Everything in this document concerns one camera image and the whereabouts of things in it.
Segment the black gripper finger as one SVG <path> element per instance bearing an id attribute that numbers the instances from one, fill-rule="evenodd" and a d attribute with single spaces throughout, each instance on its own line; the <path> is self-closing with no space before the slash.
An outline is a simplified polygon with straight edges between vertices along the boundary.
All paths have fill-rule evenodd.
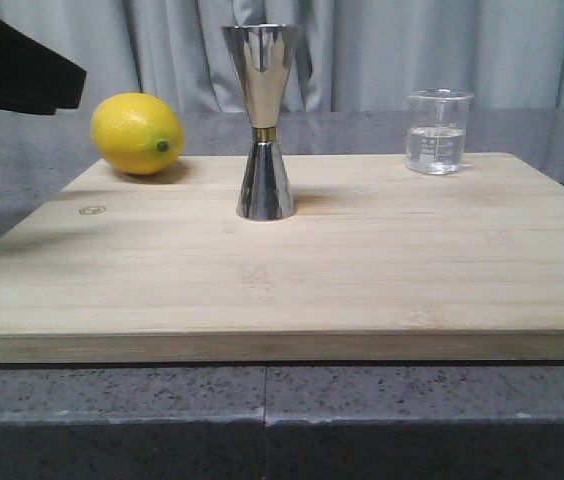
<path id="1" fill-rule="evenodd" d="M 0 19 L 0 110 L 53 115 L 79 107 L 86 71 Z"/>

